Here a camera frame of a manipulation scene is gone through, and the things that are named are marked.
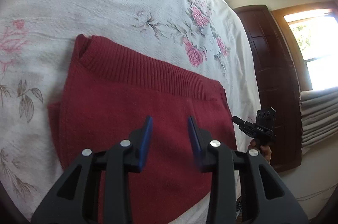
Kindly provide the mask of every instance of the folded sweater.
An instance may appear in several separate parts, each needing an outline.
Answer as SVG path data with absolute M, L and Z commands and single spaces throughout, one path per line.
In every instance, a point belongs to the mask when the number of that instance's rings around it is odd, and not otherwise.
M 165 224 L 211 187 L 211 175 L 193 167 L 188 116 L 195 116 L 214 139 L 236 149 L 225 91 L 215 80 L 107 38 L 79 35 L 62 99 L 49 106 L 62 167 L 85 148 L 107 150 L 127 138 L 147 115 L 153 117 L 148 160 L 141 174 L 129 175 L 132 216 L 136 224 Z

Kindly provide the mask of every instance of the silver screw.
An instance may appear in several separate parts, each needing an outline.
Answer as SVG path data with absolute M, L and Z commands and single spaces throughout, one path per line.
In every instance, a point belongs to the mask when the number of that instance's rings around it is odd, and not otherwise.
M 122 140 L 122 141 L 120 142 L 120 145 L 121 145 L 122 147 L 128 147 L 128 146 L 130 146 L 130 144 L 131 144 L 131 142 L 130 142 L 129 140 Z
M 259 155 L 259 151 L 257 151 L 256 149 L 251 149 L 251 150 L 249 150 L 249 154 L 251 156 L 257 156 L 257 155 Z
M 213 146 L 213 147 L 219 147 L 219 146 L 221 146 L 221 142 L 218 141 L 218 140 L 212 140 L 210 142 L 210 145 Z
M 91 149 L 84 149 L 82 151 L 82 155 L 83 156 L 90 156 L 92 154 L 92 150 Z

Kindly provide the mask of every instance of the wall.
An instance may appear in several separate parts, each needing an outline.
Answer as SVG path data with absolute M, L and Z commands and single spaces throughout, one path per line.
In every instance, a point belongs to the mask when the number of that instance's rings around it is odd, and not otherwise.
M 225 0 L 231 8 L 253 4 L 265 4 L 270 10 L 293 5 L 330 0 Z M 338 135 L 319 143 L 303 155 L 302 164 L 293 170 L 281 173 L 281 177 L 296 198 L 302 198 L 301 206 L 309 218 L 322 209 L 338 183 Z

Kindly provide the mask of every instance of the ribbed hem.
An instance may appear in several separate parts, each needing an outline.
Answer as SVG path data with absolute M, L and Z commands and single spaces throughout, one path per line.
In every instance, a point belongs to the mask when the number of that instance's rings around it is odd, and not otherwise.
M 191 71 L 156 60 L 105 37 L 80 34 L 75 42 L 79 62 L 89 71 L 126 83 L 199 100 L 225 100 L 222 85 Z

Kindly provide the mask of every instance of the white fabric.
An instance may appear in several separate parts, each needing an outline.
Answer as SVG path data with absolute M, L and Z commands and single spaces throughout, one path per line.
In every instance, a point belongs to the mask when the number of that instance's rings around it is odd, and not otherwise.
M 27 218 L 62 173 L 47 105 L 60 99 L 81 33 L 216 79 L 232 114 L 255 119 L 260 101 L 251 49 L 223 0 L 0 0 L 0 179 Z M 237 126 L 235 133 L 245 151 L 250 139 Z M 174 222 L 202 223 L 208 201 Z
M 300 112 L 304 153 L 307 148 L 338 132 L 338 87 L 302 91 Z

